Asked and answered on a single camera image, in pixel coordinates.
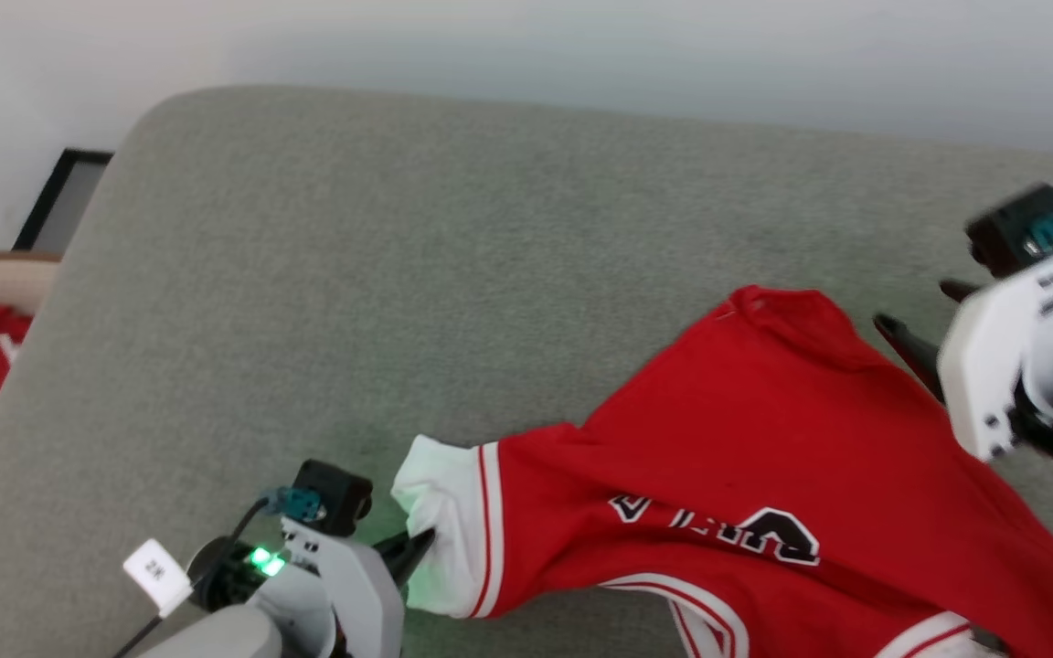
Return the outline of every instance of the black cable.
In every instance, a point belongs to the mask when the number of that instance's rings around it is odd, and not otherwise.
[[[204,574],[199,576],[196,580],[193,580],[194,591],[197,591],[199,586],[201,587],[201,600],[204,600],[205,593],[207,593],[210,589],[211,580],[214,579],[214,575],[217,574],[218,567],[221,566],[222,562],[225,562],[225,560],[231,556],[231,553],[233,553],[234,546],[238,544],[238,538],[242,537],[242,533],[245,532],[246,525],[251,524],[251,520],[254,519],[255,514],[262,511],[267,503],[269,500],[265,497],[260,497],[259,500],[256,500],[255,503],[251,505],[250,510],[246,510],[246,513],[242,516],[242,520],[238,521],[238,525],[234,525],[234,532],[225,538],[225,543],[222,544],[221,551],[218,551],[218,556],[214,558],[213,562],[210,562],[210,566],[205,567]],[[145,638],[148,637],[148,634],[154,633],[154,629],[160,625],[162,621],[163,620],[160,615],[157,615],[152,618],[152,620],[148,620],[148,623],[143,625],[143,627],[139,630],[135,636],[133,636],[133,640],[124,642],[124,646],[121,646],[121,650],[117,651],[117,653],[113,655],[113,658],[124,658],[125,655],[128,655],[130,651],[133,651],[135,646],[141,644],[141,641],[145,640]]]
[[[145,638],[148,637],[148,634],[154,633],[154,629],[159,626],[160,623],[162,623],[162,618],[159,616],[155,616],[152,620],[148,620],[145,627],[139,630],[139,632],[133,636],[133,640],[124,642],[124,646],[121,646],[121,650],[117,651],[114,658],[122,658],[124,655],[128,655],[130,651],[133,651],[135,646],[141,644],[141,641],[145,640]]]

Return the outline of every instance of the jersey lettering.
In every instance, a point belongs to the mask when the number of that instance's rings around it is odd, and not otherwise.
[[[610,500],[609,504],[612,505],[615,513],[619,514],[621,521],[635,523],[640,521],[640,517],[643,516],[651,502],[653,502],[651,497],[618,495]]]
[[[618,495],[609,501],[620,521],[635,523],[648,511],[649,497]],[[815,566],[819,563],[819,540],[790,512],[763,507],[737,525],[719,523],[709,516],[678,510],[669,521],[670,529],[691,530],[703,537],[740,545],[753,553],[766,554],[766,542],[774,541],[774,558],[779,562]]]

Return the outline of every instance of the floor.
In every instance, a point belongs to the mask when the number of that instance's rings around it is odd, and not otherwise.
[[[80,225],[87,201],[92,200],[96,184],[103,175],[104,165],[76,163],[35,239],[33,251],[62,254],[67,248],[76,227]]]

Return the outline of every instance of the white label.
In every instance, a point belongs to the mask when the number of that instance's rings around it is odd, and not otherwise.
[[[150,599],[167,617],[193,594],[190,576],[157,540],[148,540],[124,561],[124,572],[137,580]]]

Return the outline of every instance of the printed number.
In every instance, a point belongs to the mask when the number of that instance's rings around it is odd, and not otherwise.
[[[819,541],[790,512],[763,507],[755,516],[744,520],[739,527],[743,531],[743,549],[761,553],[766,550],[766,540],[772,538],[778,542],[774,557],[782,562],[810,565],[819,563]]]

